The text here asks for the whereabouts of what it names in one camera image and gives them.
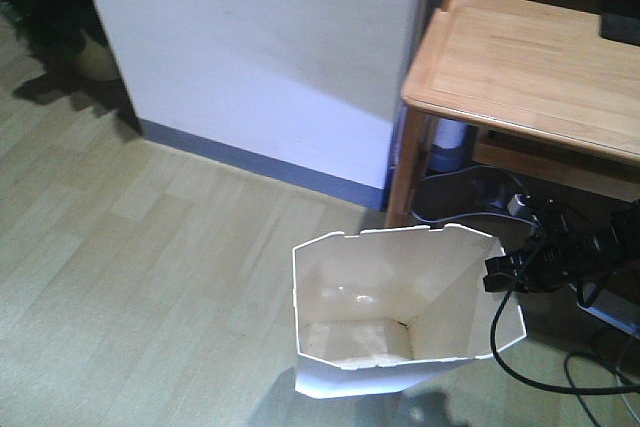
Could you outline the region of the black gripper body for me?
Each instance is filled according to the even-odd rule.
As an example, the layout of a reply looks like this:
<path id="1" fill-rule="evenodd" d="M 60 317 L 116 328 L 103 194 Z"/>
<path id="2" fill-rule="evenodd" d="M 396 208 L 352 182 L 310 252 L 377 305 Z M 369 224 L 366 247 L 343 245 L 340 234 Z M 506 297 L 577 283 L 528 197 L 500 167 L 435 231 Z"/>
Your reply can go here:
<path id="1" fill-rule="evenodd" d="M 549 293 L 575 282 L 592 280 L 607 270 L 608 228 L 577 228 L 565 216 L 541 220 L 534 249 L 524 255 L 519 291 Z"/>

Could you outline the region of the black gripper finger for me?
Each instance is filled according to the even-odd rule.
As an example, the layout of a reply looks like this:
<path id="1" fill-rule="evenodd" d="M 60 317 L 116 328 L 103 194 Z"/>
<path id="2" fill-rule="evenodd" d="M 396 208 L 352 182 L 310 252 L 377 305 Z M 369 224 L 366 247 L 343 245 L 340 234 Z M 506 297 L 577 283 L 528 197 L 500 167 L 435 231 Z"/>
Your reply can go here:
<path id="1" fill-rule="evenodd" d="M 486 275 L 483 284 L 486 292 L 521 292 L 519 280 L 522 258 L 518 254 L 493 257 L 485 261 Z"/>

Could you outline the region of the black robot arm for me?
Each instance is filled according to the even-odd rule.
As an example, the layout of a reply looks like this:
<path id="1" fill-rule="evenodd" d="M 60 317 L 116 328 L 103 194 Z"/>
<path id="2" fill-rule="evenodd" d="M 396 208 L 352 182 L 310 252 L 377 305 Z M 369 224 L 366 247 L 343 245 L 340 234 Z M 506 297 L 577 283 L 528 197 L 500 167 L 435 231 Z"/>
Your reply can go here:
<path id="1" fill-rule="evenodd" d="M 523 246 L 485 261 L 488 292 L 550 293 L 565 285 L 607 279 L 639 261 L 639 204 L 610 215 L 603 226 L 577 230 L 561 211 L 534 213 L 536 229 Z"/>

